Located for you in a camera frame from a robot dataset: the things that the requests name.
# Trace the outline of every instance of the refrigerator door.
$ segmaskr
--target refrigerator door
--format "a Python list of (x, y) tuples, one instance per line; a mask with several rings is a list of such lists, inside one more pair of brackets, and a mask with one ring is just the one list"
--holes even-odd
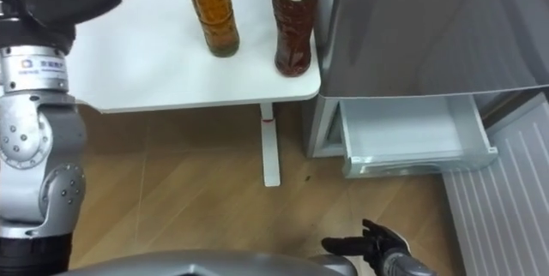
[(499, 158), (443, 174), (468, 276), (549, 271), (549, 104), (543, 93), (487, 131)]
[(318, 15), (325, 97), (549, 84), (549, 0), (320, 0)]

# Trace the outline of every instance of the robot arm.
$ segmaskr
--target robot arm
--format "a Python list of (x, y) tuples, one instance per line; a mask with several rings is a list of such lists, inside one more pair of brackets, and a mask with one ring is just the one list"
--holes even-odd
[(64, 56), (75, 24), (122, 0), (0, 0), (0, 274), (68, 267), (85, 193), (84, 124)]
[(361, 255), (377, 276), (437, 276), (410, 255), (406, 240), (391, 229), (363, 220), (362, 237), (324, 238), (323, 247), (333, 255)]

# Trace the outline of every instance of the bottle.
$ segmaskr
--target bottle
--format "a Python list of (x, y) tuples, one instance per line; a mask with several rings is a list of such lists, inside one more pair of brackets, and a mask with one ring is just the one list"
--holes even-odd
[(274, 64), (286, 76), (311, 65), (311, 33), (318, 0), (273, 0), (278, 39)]
[(208, 48), (217, 57), (230, 57), (238, 50), (240, 37), (231, 0), (191, 0), (202, 24)]

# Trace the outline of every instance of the table leg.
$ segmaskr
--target table leg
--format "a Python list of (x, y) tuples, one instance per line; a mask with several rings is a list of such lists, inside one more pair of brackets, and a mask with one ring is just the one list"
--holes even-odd
[(278, 158), (278, 142), (276, 138), (276, 121), (273, 114), (273, 104), (260, 104), (261, 137), (263, 152), (263, 180), (265, 186), (281, 185), (281, 168)]

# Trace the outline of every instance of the logo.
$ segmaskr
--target logo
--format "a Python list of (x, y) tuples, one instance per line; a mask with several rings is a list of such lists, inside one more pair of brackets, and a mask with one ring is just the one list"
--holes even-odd
[(31, 60), (22, 60), (21, 61), (21, 67), (24, 69), (29, 69), (33, 67), (33, 61)]

